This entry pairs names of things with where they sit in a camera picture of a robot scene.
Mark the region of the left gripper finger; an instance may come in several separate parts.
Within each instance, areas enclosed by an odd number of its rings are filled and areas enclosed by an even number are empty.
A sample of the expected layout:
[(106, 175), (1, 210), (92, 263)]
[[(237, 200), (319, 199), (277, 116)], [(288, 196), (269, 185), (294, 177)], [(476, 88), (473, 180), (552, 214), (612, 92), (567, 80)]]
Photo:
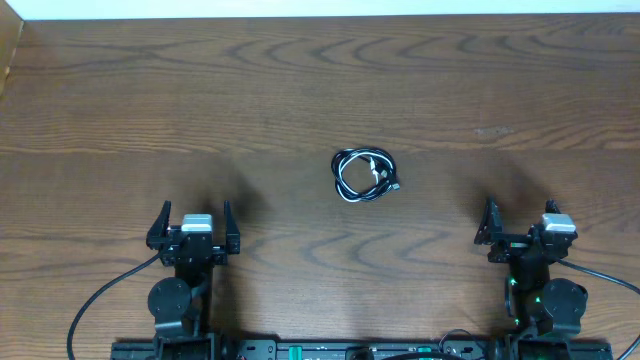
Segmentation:
[(225, 250), (229, 255), (237, 255), (241, 251), (241, 235), (236, 221), (232, 214), (229, 201), (224, 202), (225, 215)]
[(165, 201), (159, 215), (150, 227), (146, 235), (146, 245), (151, 250), (161, 250), (169, 238), (169, 220), (171, 202)]

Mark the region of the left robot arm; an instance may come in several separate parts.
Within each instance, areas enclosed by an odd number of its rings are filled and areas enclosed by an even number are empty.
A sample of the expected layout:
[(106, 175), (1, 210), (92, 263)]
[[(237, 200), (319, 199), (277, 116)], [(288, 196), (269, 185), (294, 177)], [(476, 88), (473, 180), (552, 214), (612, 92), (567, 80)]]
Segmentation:
[(231, 204), (224, 203), (224, 242), (214, 239), (210, 214), (187, 214), (180, 225), (170, 224), (171, 203), (166, 201), (147, 232), (146, 245), (157, 252), (174, 275), (157, 282), (147, 305), (155, 319), (156, 359), (219, 359), (216, 335), (208, 331), (212, 270), (240, 253), (240, 231)]

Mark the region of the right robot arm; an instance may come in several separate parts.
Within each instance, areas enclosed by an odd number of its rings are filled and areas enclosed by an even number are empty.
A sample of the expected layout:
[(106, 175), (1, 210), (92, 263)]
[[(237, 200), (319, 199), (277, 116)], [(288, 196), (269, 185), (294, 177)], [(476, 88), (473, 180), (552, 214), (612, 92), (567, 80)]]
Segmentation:
[(489, 262), (509, 267), (505, 307), (516, 324), (493, 341), (486, 351), (489, 359), (571, 357), (571, 338), (581, 331), (588, 292), (571, 280), (552, 278), (550, 266), (568, 255), (577, 237), (574, 221), (553, 200), (525, 234), (506, 232), (498, 204), (486, 200), (474, 243), (490, 247)]

